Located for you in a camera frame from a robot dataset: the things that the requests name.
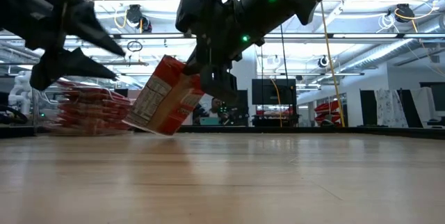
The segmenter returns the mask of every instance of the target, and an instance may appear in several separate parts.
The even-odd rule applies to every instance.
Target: yellow cable
[[[127,25],[127,13],[128,13],[128,9],[125,10],[125,16],[124,16],[124,24],[121,26],[118,23],[118,11],[116,10],[115,14],[114,14],[114,24],[116,24],[116,26],[118,28],[123,29],[125,27],[125,25]]]
[[[414,30],[416,31],[416,33],[419,33],[419,31],[417,30],[416,22],[414,22],[413,19],[411,20],[411,22],[412,22],[412,26],[414,27]],[[422,45],[423,49],[425,49],[425,52],[426,52],[426,55],[428,56],[428,58],[432,61],[432,58],[431,58],[430,54],[428,53],[428,50],[426,49],[425,45],[423,44],[422,39],[420,39],[420,44]],[[439,73],[445,75],[445,73],[443,73],[440,70],[440,68],[438,68],[436,65],[433,65],[433,67],[435,67]]]
[[[273,86],[275,87],[276,91],[277,91],[277,97],[278,97],[278,104],[280,105],[280,127],[283,127],[283,121],[282,121],[282,115],[281,115],[281,100],[280,100],[280,92],[278,91],[278,87],[277,84],[275,84],[275,82],[270,79],[270,81],[272,81]]]
[[[339,94],[339,87],[337,85],[337,78],[335,78],[335,71],[334,71],[334,65],[332,64],[332,59],[331,59],[331,51],[329,49],[329,39],[327,36],[327,27],[326,27],[326,19],[325,19],[325,9],[323,8],[323,2],[320,2],[321,5],[321,14],[323,16],[323,26],[325,28],[325,38],[326,38],[326,47],[327,47],[327,57],[329,58],[329,65],[331,67],[331,72],[332,72],[332,79],[334,79],[334,86],[335,86],[335,94],[337,95],[337,101],[339,103],[339,108],[340,108],[340,120],[341,120],[341,126],[345,127],[345,120],[344,120],[344,116],[343,116],[343,107],[341,105],[341,100],[340,100],[340,94]]]
[[[435,4],[433,3],[430,12],[427,13],[426,15],[422,15],[422,16],[419,16],[419,17],[406,17],[406,16],[403,16],[403,15],[399,15],[397,13],[397,11],[400,10],[400,9],[398,9],[398,8],[395,9],[394,14],[399,16],[400,18],[403,18],[403,19],[421,19],[421,18],[424,18],[424,17],[427,17],[427,16],[431,15],[431,13],[434,11],[434,6],[435,6]]]

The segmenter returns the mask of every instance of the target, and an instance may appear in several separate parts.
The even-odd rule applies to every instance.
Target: nutrition label
[[[150,121],[158,109],[159,104],[172,90],[172,87],[162,79],[152,76],[140,92],[138,99],[134,102],[132,113],[146,121]]]

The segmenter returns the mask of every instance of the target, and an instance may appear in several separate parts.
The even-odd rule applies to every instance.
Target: fluorescent light
[[[184,38],[189,39],[184,36],[182,33],[142,33],[142,34],[123,34],[120,35],[122,39],[168,39],[168,38]]]
[[[263,73],[264,75],[286,75],[286,73],[279,73],[279,72],[271,72],[271,73]],[[319,73],[287,73],[287,75],[301,75],[301,76],[320,76],[320,75],[324,75],[324,74],[319,74]]]
[[[407,33],[405,38],[445,38],[445,33]]]
[[[93,82],[87,82],[87,81],[82,81],[81,84],[88,85],[88,86],[99,86],[98,84],[95,84]]]
[[[297,91],[321,90],[321,88],[297,88]]]
[[[334,38],[395,38],[395,33],[336,33]]]
[[[264,36],[265,38],[324,38],[325,35],[323,33],[268,33]]]
[[[321,86],[321,85],[320,85],[320,84],[296,84],[296,86],[302,86],[302,87],[316,86],[316,87],[319,87],[319,86]]]
[[[280,73],[280,72],[269,72],[269,73],[263,73],[264,75],[280,75],[280,76],[284,76],[286,75],[286,73]],[[321,73],[287,73],[287,75],[291,75],[291,76],[296,76],[296,75],[301,75],[301,76],[328,76],[328,77],[332,77],[331,73],[326,73],[326,74],[321,74]],[[364,75],[364,73],[339,73],[337,72],[335,75],[337,76],[358,76],[358,75]]]
[[[79,37],[75,35],[67,35],[67,40],[77,40]],[[17,35],[0,35],[0,40],[23,40],[23,38],[17,36]]]
[[[18,67],[24,68],[24,69],[28,69],[28,70],[32,70],[33,66],[32,65],[18,65]]]

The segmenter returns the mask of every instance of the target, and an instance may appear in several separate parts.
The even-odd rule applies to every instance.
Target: stack of snack bags
[[[58,105],[60,113],[47,126],[53,134],[75,136],[116,135],[128,133],[123,123],[130,101],[106,88],[58,81],[65,99]]]

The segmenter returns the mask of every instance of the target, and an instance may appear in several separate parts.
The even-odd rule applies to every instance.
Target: cable
[[[411,20],[411,22],[412,22],[412,26],[414,27],[414,30],[416,31],[416,33],[419,33],[419,31],[417,30],[416,22],[414,22],[413,19]],[[426,52],[426,55],[428,56],[428,58],[432,61],[432,58],[431,58],[430,54],[428,53],[428,50],[426,49],[425,45],[423,44],[422,39],[420,39],[419,42],[422,45],[423,49],[425,49],[425,52]],[[434,67],[436,68],[436,70],[439,73],[445,75],[437,66],[434,66]]]
[[[263,118],[266,110],[264,109],[264,60],[263,60],[263,46],[261,46],[261,109],[263,110]]]
[[[329,58],[329,65],[331,68],[331,72],[332,72],[332,79],[334,79],[334,86],[335,86],[335,94],[337,96],[337,101],[339,103],[339,108],[340,108],[340,119],[341,119],[341,126],[345,127],[345,120],[344,120],[344,115],[343,115],[343,107],[341,105],[341,100],[340,100],[340,94],[339,94],[339,86],[337,84],[337,78],[335,77],[335,71],[334,71],[334,66],[332,64],[332,59],[331,59],[331,51],[329,49],[329,38],[327,36],[327,27],[326,27],[326,19],[325,19],[325,9],[323,8],[323,2],[320,2],[321,5],[321,13],[323,14],[323,27],[325,28],[325,38],[326,38],[326,47],[327,47],[327,57]]]
[[[430,12],[427,13],[426,15],[422,15],[422,16],[419,16],[419,17],[406,17],[406,16],[403,16],[403,15],[399,15],[397,13],[397,11],[400,10],[400,9],[398,9],[398,8],[395,9],[394,14],[397,15],[398,17],[402,18],[402,19],[421,19],[421,18],[424,18],[424,17],[427,17],[427,16],[431,15],[431,13],[434,12],[434,7],[435,7],[435,4],[433,3]]]
[[[281,99],[280,99],[280,92],[278,90],[277,84],[275,84],[275,82],[270,79],[270,81],[272,81],[273,86],[275,87],[276,91],[277,91],[277,98],[278,98],[278,104],[280,105],[280,127],[283,127],[283,120],[282,120],[282,114],[281,114]]]
[[[286,75],[286,89],[291,89],[291,102],[293,102],[293,87],[289,87],[289,76],[287,74],[287,64],[286,64],[286,51],[284,50],[284,34],[283,34],[283,24],[280,24],[280,30],[281,30],[281,43],[283,47],[283,61],[284,61],[284,73]],[[291,119],[291,105],[289,105],[289,119]]]
[[[115,11],[115,15],[114,15],[114,24],[116,24],[116,26],[117,26],[118,28],[123,29],[123,28],[125,27],[125,25],[127,25],[127,13],[128,13],[128,9],[125,10],[124,24],[121,26],[121,25],[119,25],[119,23],[118,23],[118,11],[117,11],[117,10]]]

